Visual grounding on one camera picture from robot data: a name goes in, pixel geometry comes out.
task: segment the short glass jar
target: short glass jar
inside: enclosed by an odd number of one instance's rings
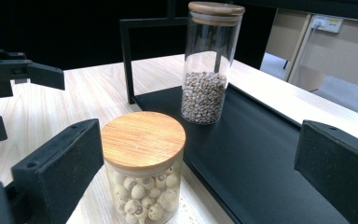
[[[102,129],[113,206],[124,223],[167,222],[179,205],[186,135],[175,119],[135,112]]]
[[[182,117],[211,124],[221,117],[244,7],[190,2],[183,78]]]

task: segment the wall outlet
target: wall outlet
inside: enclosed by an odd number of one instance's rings
[[[312,21],[312,28],[337,34],[341,29],[343,19],[324,15],[315,15]]]

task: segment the black tray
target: black tray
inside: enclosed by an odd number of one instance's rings
[[[184,161],[236,223],[347,223],[294,170],[300,124],[229,85],[222,117],[197,125],[180,114],[181,87],[134,97],[186,130]]]

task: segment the gray floor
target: gray floor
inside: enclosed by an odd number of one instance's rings
[[[286,70],[283,69],[285,63],[285,59],[265,53],[263,62],[261,63],[260,71],[283,80],[286,73]]]
[[[285,63],[285,59],[265,53],[260,70],[284,80],[286,73],[284,69]],[[358,112],[358,86],[353,83],[327,76],[320,89],[313,93]]]

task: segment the wooden table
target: wooden table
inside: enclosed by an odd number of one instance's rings
[[[135,94],[182,84],[184,56],[132,63]],[[66,91],[34,84],[13,84],[13,97],[0,99],[8,139],[0,142],[0,181],[11,180],[10,167],[67,126],[99,119],[101,128],[120,115],[139,111],[127,103],[123,63],[65,71]],[[243,63],[234,62],[230,82],[256,99],[301,123],[324,122],[358,137],[358,114],[303,91]],[[232,222],[185,166],[180,206],[169,223]],[[118,223],[104,167],[94,177],[68,223]]]

